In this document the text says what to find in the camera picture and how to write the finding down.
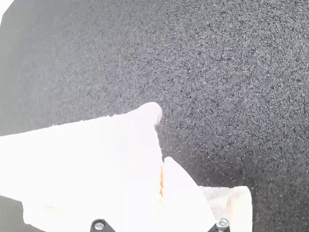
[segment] dark gray carpet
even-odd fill
[[[307,231],[308,25],[305,0],[16,0],[0,135],[155,101],[164,154],[198,184],[249,186],[255,232]]]

